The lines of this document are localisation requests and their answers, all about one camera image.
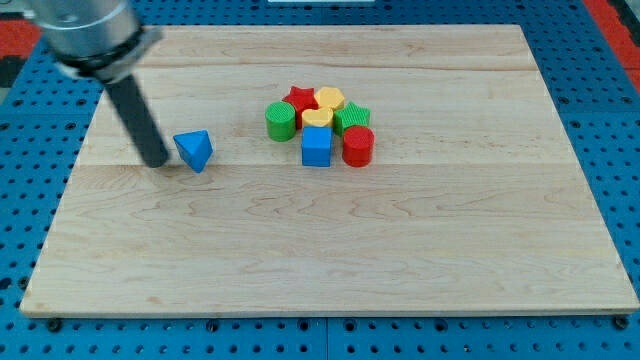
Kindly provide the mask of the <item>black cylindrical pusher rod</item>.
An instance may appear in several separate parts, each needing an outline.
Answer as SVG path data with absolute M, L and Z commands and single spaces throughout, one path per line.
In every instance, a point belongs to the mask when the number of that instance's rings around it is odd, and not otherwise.
M 143 163 L 149 168 L 163 166 L 169 152 L 135 77 L 107 83 L 105 90 Z

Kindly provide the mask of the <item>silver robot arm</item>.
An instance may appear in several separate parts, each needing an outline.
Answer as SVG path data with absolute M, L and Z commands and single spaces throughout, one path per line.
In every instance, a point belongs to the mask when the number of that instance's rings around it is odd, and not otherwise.
M 164 165 L 168 149 L 133 74 L 162 30 L 144 26 L 128 0 L 26 0 L 24 16 L 41 29 L 63 73 L 104 86 L 143 163 Z

